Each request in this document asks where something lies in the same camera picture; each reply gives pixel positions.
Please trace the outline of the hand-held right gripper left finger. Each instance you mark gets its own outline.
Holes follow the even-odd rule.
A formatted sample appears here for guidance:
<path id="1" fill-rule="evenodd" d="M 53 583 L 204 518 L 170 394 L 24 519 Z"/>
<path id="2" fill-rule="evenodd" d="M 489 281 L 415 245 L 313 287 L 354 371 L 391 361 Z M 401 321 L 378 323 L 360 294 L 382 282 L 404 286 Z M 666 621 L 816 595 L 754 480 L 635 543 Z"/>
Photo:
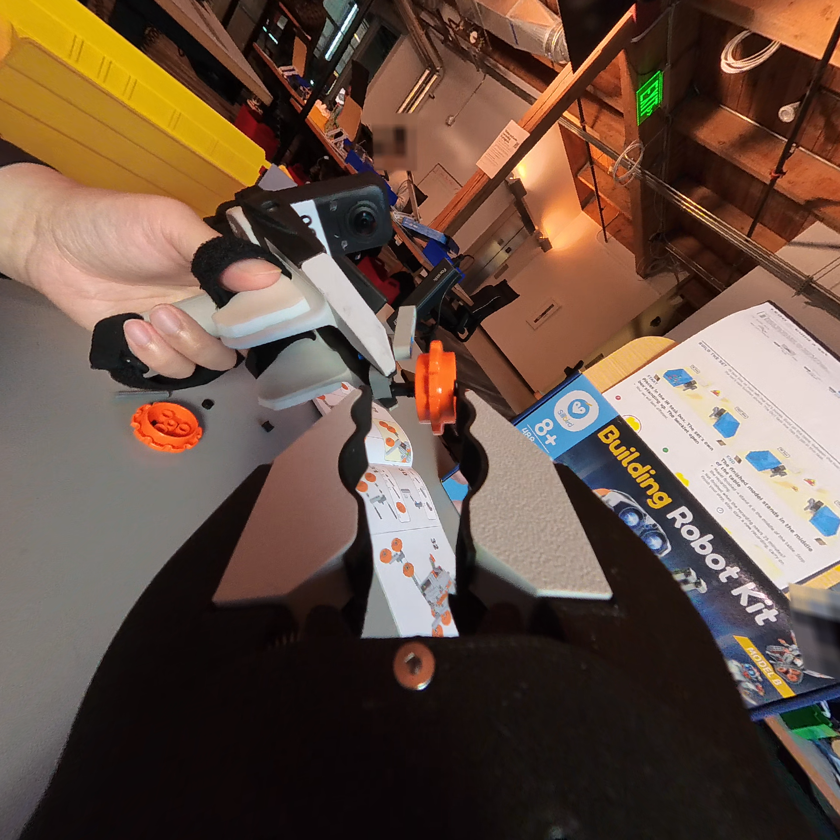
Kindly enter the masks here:
<path id="1" fill-rule="evenodd" d="M 369 459 L 370 393 L 352 391 L 272 462 L 213 595 L 216 606 L 284 605 L 302 626 L 321 606 L 360 634 L 370 532 L 356 486 Z"/>

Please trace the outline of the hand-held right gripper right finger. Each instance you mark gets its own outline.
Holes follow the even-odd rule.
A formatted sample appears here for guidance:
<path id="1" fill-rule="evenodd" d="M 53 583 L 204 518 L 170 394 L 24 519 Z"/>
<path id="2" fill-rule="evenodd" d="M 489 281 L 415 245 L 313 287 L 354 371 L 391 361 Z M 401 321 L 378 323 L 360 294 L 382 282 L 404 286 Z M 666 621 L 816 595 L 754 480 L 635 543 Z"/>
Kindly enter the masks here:
<path id="1" fill-rule="evenodd" d="M 613 589 L 551 457 L 474 391 L 458 391 L 458 633 L 474 634 L 494 606 L 528 621 L 540 601 L 609 602 Z"/>

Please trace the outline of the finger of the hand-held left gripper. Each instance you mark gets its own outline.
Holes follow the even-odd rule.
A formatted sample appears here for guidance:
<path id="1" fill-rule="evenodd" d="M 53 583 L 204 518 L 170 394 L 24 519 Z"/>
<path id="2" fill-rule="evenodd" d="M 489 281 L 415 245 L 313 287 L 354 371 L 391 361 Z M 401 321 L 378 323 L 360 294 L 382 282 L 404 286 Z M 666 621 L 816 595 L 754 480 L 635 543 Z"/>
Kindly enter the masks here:
<path id="1" fill-rule="evenodd" d="M 385 376 L 396 372 L 392 346 L 384 325 L 327 253 L 305 260 L 300 268 L 325 298 L 344 337 Z"/>

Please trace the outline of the orange gear wheel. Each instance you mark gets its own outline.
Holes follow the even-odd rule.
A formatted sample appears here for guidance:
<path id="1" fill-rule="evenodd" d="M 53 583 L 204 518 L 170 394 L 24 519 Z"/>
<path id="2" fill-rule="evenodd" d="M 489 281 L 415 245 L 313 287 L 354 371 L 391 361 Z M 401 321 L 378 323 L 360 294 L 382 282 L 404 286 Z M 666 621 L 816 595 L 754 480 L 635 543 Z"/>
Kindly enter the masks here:
<path id="1" fill-rule="evenodd" d="M 435 436 L 456 421 L 457 369 L 455 353 L 440 340 L 432 340 L 415 368 L 415 405 L 418 422 L 429 425 Z"/>
<path id="2" fill-rule="evenodd" d="M 132 416 L 130 426 L 141 443 L 167 454 L 186 452 L 203 436 L 193 412 L 172 402 L 142 405 Z"/>

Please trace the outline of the grey desk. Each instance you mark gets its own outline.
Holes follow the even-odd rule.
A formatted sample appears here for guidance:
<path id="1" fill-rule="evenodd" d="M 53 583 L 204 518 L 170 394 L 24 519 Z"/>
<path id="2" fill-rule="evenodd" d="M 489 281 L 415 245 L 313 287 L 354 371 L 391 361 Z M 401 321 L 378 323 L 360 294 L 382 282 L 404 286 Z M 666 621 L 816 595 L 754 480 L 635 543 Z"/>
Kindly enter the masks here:
<path id="1" fill-rule="evenodd" d="M 317 459 L 355 431 L 347 395 L 258 429 L 253 382 L 212 396 L 205 440 L 157 455 L 84 373 L 88 336 L 10 280 L 2 304 L 2 838 L 477 838 L 480 806 L 457 780 L 462 701 L 400 688 L 397 643 L 326 635 L 283 644 L 278 602 L 213 598 L 277 455 L 300 455 L 269 551 L 298 520 Z"/>

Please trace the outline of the person's left hand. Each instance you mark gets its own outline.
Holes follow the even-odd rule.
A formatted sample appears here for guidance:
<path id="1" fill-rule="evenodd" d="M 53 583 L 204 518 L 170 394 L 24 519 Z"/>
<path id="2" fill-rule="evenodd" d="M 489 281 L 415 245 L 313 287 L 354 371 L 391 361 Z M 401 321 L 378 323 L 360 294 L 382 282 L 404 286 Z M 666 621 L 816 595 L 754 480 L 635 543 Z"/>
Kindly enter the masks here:
<path id="1" fill-rule="evenodd" d="M 200 366 L 228 371 L 237 352 L 175 303 L 198 293 L 196 251 L 215 238 L 187 205 L 164 196 L 81 185 L 34 163 L 1 172 L 2 274 L 44 295 L 91 329 L 123 325 L 131 353 L 155 374 L 185 379 Z"/>

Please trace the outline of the long wooden workbench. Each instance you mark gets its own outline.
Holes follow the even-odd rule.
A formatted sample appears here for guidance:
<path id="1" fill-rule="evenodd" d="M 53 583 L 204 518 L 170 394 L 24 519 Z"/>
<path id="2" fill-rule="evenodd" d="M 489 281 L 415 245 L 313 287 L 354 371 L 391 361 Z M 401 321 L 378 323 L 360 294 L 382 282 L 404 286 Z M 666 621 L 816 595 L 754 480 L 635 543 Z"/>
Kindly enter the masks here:
<path id="1" fill-rule="evenodd" d="M 290 97 L 290 104 L 296 111 L 300 113 L 305 103 L 298 96 L 298 93 L 290 84 L 288 77 L 284 75 L 282 70 L 274 64 L 272 59 L 258 46 L 254 46 L 255 54 L 262 59 L 268 69 L 278 79 L 281 87 L 288 93 Z M 325 133 L 323 126 L 317 120 L 312 120 L 311 115 L 306 118 L 306 126 L 308 131 L 320 142 L 324 149 L 324 153 L 331 159 L 346 175 L 356 175 L 359 172 L 372 172 L 376 174 L 372 168 L 361 159 L 361 152 L 357 152 L 355 148 L 350 145 L 347 146 L 343 140 L 342 135 L 335 135 L 335 140 Z M 425 254 L 425 250 L 430 246 L 434 246 L 435 252 L 440 252 L 438 255 L 442 258 L 448 258 L 458 264 L 462 259 L 461 256 L 454 252 L 447 251 L 445 243 L 439 242 L 435 237 L 421 237 L 423 242 L 417 242 L 413 238 L 413 233 L 418 233 L 412 227 L 404 228 L 399 221 L 395 221 L 392 225 L 392 238 L 385 248 L 385 257 L 381 259 L 386 266 L 391 268 L 404 269 L 406 266 L 411 266 L 414 262 L 420 265 L 425 270 L 430 270 L 434 267 L 434 262 L 430 261 Z"/>

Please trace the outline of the black slim computer tower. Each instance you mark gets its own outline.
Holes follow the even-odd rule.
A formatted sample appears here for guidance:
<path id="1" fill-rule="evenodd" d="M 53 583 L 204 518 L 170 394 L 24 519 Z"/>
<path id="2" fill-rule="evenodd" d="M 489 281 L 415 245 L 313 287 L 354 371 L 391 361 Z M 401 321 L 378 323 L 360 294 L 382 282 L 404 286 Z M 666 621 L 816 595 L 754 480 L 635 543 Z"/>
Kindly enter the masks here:
<path id="1" fill-rule="evenodd" d="M 442 259 L 398 308 L 415 307 L 416 319 L 428 320 L 439 310 L 440 304 L 452 286 L 462 279 L 463 275 L 458 266 L 449 259 Z"/>

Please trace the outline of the white instruction booklet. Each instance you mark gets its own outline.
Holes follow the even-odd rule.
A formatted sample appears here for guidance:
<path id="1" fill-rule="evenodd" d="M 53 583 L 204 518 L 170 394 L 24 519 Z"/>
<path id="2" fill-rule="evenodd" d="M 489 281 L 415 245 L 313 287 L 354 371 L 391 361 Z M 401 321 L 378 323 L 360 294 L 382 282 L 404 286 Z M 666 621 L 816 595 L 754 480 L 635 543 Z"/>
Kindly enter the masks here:
<path id="1" fill-rule="evenodd" d="M 364 438 L 369 465 L 356 491 L 371 533 L 374 575 L 364 637 L 456 637 L 449 597 L 455 554 L 423 478 L 413 445 L 389 411 L 371 406 Z"/>

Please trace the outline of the robot kit box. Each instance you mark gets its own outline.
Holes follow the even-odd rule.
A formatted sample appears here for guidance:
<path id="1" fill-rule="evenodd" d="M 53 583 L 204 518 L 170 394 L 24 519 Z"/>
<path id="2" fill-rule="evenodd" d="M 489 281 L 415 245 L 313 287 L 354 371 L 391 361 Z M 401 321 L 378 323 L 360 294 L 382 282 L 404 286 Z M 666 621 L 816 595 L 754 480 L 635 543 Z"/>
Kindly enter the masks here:
<path id="1" fill-rule="evenodd" d="M 838 702 L 797 643 L 788 600 L 582 374 L 513 419 L 657 556 L 714 637 L 753 719 Z"/>

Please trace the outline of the printed paper sheet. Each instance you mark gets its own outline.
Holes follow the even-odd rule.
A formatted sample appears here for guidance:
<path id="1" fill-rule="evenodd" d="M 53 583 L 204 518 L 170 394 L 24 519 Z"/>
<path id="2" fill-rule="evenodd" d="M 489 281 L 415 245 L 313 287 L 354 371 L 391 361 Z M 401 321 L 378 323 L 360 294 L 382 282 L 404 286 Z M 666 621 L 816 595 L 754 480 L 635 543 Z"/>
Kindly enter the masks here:
<path id="1" fill-rule="evenodd" d="M 604 394 L 785 591 L 838 566 L 838 358 L 771 302 Z"/>

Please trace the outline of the yellow storage bin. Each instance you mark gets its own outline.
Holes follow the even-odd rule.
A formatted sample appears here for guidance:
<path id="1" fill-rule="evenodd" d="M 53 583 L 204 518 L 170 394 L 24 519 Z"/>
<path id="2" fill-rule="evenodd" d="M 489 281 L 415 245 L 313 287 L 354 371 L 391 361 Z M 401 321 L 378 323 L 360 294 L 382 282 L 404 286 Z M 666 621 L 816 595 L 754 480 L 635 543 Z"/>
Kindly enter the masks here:
<path id="1" fill-rule="evenodd" d="M 2 139 L 82 184 L 207 216 L 264 151 L 79 2 L 2 1 Z"/>

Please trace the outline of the green exit sign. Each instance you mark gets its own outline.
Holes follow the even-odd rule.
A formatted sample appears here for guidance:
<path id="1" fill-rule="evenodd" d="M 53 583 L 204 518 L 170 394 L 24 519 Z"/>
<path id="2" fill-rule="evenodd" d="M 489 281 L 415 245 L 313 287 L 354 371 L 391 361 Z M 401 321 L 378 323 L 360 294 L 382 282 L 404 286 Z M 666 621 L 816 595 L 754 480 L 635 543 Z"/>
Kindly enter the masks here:
<path id="1" fill-rule="evenodd" d="M 641 125 L 659 108 L 664 99 L 664 72 L 661 69 L 642 75 L 636 89 L 636 119 Z"/>

